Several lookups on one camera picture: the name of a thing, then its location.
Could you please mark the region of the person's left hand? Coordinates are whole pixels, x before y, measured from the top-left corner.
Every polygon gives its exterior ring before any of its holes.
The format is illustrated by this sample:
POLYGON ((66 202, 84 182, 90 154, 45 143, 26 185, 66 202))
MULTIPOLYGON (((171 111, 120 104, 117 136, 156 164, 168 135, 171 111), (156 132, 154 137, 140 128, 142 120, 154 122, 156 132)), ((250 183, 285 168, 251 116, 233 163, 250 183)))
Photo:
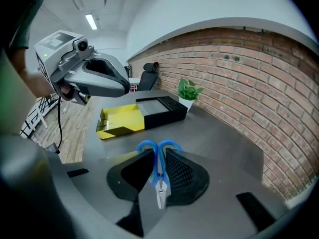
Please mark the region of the person's left hand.
POLYGON ((57 94, 64 100, 70 101, 73 99, 74 88, 71 85, 63 85, 56 87, 57 94))

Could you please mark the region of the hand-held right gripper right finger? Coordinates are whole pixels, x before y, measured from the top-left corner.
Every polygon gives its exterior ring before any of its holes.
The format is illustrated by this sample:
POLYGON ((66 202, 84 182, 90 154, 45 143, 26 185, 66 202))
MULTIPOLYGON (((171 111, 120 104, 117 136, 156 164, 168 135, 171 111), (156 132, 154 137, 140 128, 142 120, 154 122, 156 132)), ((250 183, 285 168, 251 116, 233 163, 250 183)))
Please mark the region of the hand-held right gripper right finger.
POLYGON ((171 148, 165 151, 165 171, 171 192, 166 199, 168 207, 192 204, 209 186, 210 177, 207 170, 184 154, 183 151, 171 148))

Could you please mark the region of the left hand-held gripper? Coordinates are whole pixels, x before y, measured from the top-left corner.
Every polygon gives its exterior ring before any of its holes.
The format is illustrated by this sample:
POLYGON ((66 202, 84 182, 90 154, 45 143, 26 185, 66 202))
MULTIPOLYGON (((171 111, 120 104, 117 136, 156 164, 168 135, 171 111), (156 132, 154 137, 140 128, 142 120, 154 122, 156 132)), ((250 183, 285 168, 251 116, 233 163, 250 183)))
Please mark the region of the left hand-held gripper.
POLYGON ((34 49, 39 68, 56 94, 57 86, 74 88, 73 103, 85 106, 90 96, 117 98, 130 91, 127 72, 119 60, 95 53, 82 34, 59 30, 35 44, 34 49), (82 71, 76 71, 83 61, 82 71))

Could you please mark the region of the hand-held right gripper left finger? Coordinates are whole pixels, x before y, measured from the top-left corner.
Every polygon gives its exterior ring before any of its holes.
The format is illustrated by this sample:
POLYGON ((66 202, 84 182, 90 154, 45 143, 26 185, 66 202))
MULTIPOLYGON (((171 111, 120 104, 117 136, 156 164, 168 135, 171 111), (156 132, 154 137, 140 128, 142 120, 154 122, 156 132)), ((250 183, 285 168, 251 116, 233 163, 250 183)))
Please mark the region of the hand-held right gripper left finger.
POLYGON ((137 199, 153 172, 154 155, 153 149, 149 148, 114 157, 106 180, 118 198, 127 201, 137 199))

